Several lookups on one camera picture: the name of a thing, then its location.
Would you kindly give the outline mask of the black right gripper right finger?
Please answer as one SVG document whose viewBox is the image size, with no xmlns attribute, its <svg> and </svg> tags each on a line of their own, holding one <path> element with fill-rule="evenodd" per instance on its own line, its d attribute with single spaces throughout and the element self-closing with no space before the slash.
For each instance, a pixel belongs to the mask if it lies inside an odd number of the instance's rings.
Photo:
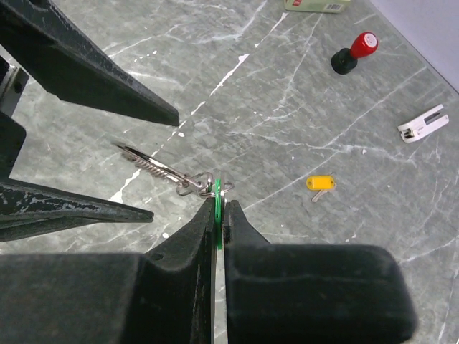
<svg viewBox="0 0 459 344">
<path fill-rule="evenodd" d="M 239 202 L 223 222 L 230 343 L 403 343 L 418 318 L 394 257 L 365 244 L 272 244 Z"/>
</svg>

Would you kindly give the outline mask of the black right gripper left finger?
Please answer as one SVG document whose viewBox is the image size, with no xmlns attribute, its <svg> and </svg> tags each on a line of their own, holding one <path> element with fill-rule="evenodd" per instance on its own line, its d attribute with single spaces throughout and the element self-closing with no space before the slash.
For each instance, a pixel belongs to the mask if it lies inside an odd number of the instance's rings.
<svg viewBox="0 0 459 344">
<path fill-rule="evenodd" d="M 214 202 L 149 252 L 1 257 L 3 343 L 212 343 Z"/>
</svg>

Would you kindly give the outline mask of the green key tag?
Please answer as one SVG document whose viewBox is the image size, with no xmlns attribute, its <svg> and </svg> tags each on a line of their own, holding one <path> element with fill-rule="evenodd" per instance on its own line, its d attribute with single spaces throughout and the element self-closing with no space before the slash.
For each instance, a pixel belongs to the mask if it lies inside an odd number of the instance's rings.
<svg viewBox="0 0 459 344">
<path fill-rule="evenodd" d="M 218 178 L 214 183 L 214 230 L 216 235 L 216 247 L 218 250 L 221 250 L 223 247 L 222 213 L 222 179 Z"/>
</svg>

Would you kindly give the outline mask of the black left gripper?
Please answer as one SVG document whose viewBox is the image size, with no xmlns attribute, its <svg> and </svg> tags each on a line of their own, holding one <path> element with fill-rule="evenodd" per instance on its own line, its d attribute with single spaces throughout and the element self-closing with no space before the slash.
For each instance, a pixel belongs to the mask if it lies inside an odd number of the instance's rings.
<svg viewBox="0 0 459 344">
<path fill-rule="evenodd" d="M 60 100 L 177 126 L 178 110 L 121 69 L 52 1 L 2 1 L 1 45 Z M 151 223 L 151 211 L 8 178 L 26 138 L 12 119 L 29 75 L 1 57 L 1 240 L 98 223 Z"/>
</svg>

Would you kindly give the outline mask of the yellow key tag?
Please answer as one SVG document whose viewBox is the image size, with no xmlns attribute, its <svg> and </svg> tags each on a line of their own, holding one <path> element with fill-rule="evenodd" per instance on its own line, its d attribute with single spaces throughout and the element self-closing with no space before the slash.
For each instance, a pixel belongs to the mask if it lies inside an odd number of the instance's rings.
<svg viewBox="0 0 459 344">
<path fill-rule="evenodd" d="M 333 176 L 309 176 L 306 179 L 306 186 L 312 191 L 332 190 L 336 183 Z"/>
</svg>

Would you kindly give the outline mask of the silver key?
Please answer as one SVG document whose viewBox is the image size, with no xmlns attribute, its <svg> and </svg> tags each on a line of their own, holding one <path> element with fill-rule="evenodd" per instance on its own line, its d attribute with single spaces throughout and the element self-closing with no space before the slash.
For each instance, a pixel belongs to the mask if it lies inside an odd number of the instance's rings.
<svg viewBox="0 0 459 344">
<path fill-rule="evenodd" d="M 313 203 L 316 203 L 322 196 L 324 196 L 325 194 L 327 194 L 330 190 L 329 189 L 325 189 L 325 190 L 320 190 L 312 199 L 311 201 Z"/>
</svg>

